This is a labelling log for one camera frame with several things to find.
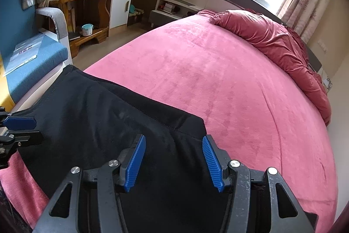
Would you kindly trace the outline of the black embroidered pants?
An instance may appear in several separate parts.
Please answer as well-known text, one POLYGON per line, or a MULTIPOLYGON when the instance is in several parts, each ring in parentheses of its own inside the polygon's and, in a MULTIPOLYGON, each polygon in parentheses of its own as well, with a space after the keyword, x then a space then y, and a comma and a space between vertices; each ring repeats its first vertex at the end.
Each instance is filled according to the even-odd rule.
POLYGON ((116 159, 135 137, 146 148, 135 186, 121 195, 129 232, 219 232, 227 196, 214 188, 203 151, 202 118, 67 66, 31 108, 44 141, 20 150, 51 196, 74 166, 116 159))

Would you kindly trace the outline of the clear plastic document sleeve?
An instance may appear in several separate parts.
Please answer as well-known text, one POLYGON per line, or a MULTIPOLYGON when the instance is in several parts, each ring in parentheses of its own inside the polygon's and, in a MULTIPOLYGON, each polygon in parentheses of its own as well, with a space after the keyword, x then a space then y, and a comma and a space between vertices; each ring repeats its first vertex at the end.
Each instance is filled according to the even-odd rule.
POLYGON ((44 34, 39 33, 34 37, 17 44, 5 68, 5 76, 24 64, 34 60, 38 55, 43 39, 44 34))

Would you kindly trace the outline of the pink bed sheet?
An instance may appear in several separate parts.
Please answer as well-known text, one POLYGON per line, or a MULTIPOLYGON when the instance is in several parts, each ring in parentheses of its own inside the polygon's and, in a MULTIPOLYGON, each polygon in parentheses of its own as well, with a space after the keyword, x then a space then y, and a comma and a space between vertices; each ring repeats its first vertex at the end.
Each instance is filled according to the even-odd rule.
MULTIPOLYGON (((139 36, 82 72, 202 118, 206 134, 232 159, 278 169, 302 208, 318 216, 317 232, 331 228, 338 183, 327 125, 293 79, 249 42, 196 14, 139 36)), ((52 195, 20 150, 1 171, 1 186, 33 228, 52 195)))

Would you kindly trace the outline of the small teal white pot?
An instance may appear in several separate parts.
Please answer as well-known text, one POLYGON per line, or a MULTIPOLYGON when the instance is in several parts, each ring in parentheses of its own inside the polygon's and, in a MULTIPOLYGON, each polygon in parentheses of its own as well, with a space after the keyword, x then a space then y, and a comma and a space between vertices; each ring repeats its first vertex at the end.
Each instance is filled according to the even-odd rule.
POLYGON ((84 24, 81 27, 81 35, 88 37, 93 34, 93 24, 84 24))

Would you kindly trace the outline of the wooden desk with white cabinet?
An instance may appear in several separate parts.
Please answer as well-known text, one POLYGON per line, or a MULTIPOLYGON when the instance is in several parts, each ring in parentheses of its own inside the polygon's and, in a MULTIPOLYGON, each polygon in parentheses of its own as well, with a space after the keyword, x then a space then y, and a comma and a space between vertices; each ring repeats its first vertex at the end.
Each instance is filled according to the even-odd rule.
POLYGON ((80 33, 85 24, 92 24, 91 35, 70 40, 70 53, 74 58, 79 47, 95 39, 97 43, 125 31, 136 20, 145 21, 156 7, 157 0, 53 0, 50 6, 60 9, 69 32, 80 33))

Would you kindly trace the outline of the crumpled dark pink duvet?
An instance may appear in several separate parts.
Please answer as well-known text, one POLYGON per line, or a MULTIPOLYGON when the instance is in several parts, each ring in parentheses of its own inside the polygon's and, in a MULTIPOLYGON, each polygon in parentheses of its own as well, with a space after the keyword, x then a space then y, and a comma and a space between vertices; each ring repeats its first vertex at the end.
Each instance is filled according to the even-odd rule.
POLYGON ((249 10, 228 9, 198 12, 249 42, 286 72, 315 105, 326 125, 331 122, 331 105, 321 76, 310 67, 306 44, 293 29, 263 14, 249 10))

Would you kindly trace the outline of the white bedside table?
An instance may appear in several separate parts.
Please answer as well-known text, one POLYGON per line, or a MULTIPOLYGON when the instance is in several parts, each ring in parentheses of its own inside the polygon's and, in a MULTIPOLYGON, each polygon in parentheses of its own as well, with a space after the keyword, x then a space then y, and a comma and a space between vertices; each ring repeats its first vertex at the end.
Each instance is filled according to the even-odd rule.
POLYGON ((157 0, 156 7, 150 12, 149 23, 152 28, 166 25, 197 14, 202 8, 184 0, 157 0))

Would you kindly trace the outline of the dark grey headboard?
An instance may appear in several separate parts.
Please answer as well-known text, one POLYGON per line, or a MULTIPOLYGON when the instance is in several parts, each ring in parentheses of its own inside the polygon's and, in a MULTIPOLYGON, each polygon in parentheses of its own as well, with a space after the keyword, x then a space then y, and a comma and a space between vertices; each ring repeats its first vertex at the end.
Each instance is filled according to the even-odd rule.
POLYGON ((260 5, 255 0, 223 0, 223 1, 226 1, 242 9, 251 9, 254 12, 261 13, 266 17, 269 17, 274 22, 277 22, 279 24, 286 26, 286 24, 280 18, 276 17, 276 15, 272 14, 268 9, 266 9, 263 5, 260 5))

